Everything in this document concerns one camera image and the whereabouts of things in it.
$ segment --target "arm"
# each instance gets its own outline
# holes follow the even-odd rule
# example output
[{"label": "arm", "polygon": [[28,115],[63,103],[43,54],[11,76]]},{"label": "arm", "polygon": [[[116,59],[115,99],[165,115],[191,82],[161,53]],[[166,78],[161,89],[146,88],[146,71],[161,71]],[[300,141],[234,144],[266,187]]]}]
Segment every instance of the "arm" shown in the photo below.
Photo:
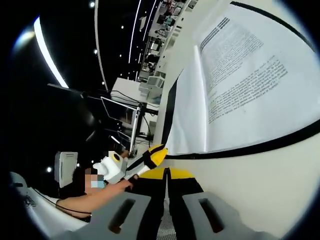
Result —
[{"label": "arm", "polygon": [[[98,192],[90,193],[83,196],[69,197],[64,200],[60,199],[56,203],[56,208],[69,215],[72,215],[73,217],[85,218],[90,216],[90,214],[88,213],[92,213],[93,210],[99,209],[107,202],[109,202],[112,198],[124,192],[126,187],[129,186],[132,186],[132,184],[127,180],[122,180],[117,184],[108,184],[105,188]],[[61,208],[60,206],[67,209],[86,213],[69,211],[64,208]]]}]

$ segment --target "face mask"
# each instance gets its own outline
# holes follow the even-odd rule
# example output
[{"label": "face mask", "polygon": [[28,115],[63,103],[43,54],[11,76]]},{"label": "face mask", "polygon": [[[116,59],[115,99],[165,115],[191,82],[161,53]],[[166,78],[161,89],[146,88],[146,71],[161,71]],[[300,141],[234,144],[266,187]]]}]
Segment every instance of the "face mask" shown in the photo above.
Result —
[{"label": "face mask", "polygon": [[104,181],[91,181],[91,188],[103,189],[104,187],[105,187]]}]

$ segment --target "desk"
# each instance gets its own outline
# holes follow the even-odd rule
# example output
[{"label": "desk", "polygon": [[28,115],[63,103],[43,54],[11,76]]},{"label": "desk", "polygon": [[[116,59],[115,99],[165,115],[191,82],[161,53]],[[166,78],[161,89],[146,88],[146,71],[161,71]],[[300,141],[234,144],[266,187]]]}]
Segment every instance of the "desk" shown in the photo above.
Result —
[{"label": "desk", "polygon": [[[168,127],[164,126],[168,94],[192,57],[193,32],[208,12],[217,6],[217,2],[199,0],[192,13],[184,17],[181,33],[170,49],[169,59],[166,59],[166,78],[154,144],[161,143],[164,127]],[[272,0],[239,2],[276,15],[304,33],[299,23],[279,5],[274,5]],[[228,1],[219,2],[217,12],[223,12],[227,6]],[[165,51],[161,53],[160,59],[166,54]],[[194,174],[205,191],[217,194],[237,209],[248,227],[281,238],[306,211],[319,186],[319,146],[320,134],[317,134],[294,145],[259,154],[206,160],[166,160],[165,164]]]}]

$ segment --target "yellow and black tool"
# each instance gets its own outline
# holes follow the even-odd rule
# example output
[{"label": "yellow and black tool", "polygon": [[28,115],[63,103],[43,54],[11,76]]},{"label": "yellow and black tool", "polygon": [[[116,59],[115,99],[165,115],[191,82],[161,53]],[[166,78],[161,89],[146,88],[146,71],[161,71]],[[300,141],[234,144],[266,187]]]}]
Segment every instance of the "yellow and black tool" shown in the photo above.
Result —
[{"label": "yellow and black tool", "polygon": [[122,179],[130,180],[134,175],[140,176],[156,168],[164,161],[167,153],[168,149],[160,144],[149,148],[142,156],[128,162],[116,152],[110,151],[109,156],[95,163],[93,167],[108,183],[116,184]]}]

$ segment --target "black cable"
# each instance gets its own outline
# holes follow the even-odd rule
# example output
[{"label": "black cable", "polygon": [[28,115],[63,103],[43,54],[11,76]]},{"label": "black cable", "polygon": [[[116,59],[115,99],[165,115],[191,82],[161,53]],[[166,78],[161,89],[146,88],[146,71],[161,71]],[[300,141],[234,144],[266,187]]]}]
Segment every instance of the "black cable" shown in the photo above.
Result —
[{"label": "black cable", "polygon": [[75,212],[75,213],[79,213],[79,214],[92,214],[91,212],[86,212],[86,211],[76,211],[76,210],[72,210],[72,209],[69,209],[69,208],[66,208],[66,207],[63,207],[63,206],[60,206],[56,203],[54,203],[53,201],[49,200],[48,198],[46,198],[45,196],[43,196],[40,192],[38,192],[36,189],[33,189],[34,191],[36,191],[41,197],[43,197],[45,200],[47,200],[48,202],[58,206],[59,208],[62,208],[62,209],[65,209],[65,210],[68,210],[68,211],[72,211],[72,212]]},{"label": "black cable", "polygon": [[150,103],[146,103],[146,104],[148,104],[148,105],[150,105],[150,106],[152,106],[152,107],[154,107],[154,108],[159,108],[159,106],[155,106],[155,105],[152,105],[152,104],[150,104]]},{"label": "black cable", "polygon": [[113,98],[118,98],[118,99],[122,99],[122,100],[125,100],[125,101],[127,101],[127,102],[130,102],[130,103],[138,103],[138,102],[136,102],[136,101],[130,101],[130,100],[127,100],[127,99],[125,99],[125,98],[123,98],[123,97],[119,97],[119,96],[111,96],[111,98],[113,99]]},{"label": "black cable", "polygon": [[121,95],[123,95],[123,96],[125,96],[125,97],[127,97],[127,98],[129,98],[129,99],[131,99],[131,100],[133,100],[133,101],[135,101],[135,102],[138,103],[138,104],[141,103],[141,102],[139,102],[138,100],[135,100],[134,98],[129,97],[129,96],[123,94],[122,92],[118,91],[118,90],[108,90],[108,92],[109,92],[109,93],[111,93],[111,92],[117,92],[117,93],[120,93]]},{"label": "black cable", "polygon": [[149,136],[151,137],[151,131],[150,131],[149,123],[148,123],[148,121],[147,121],[147,119],[146,119],[145,116],[143,116],[143,118],[144,118],[144,120],[145,120],[145,122],[146,122],[146,124],[147,124],[147,126],[148,126]]}]

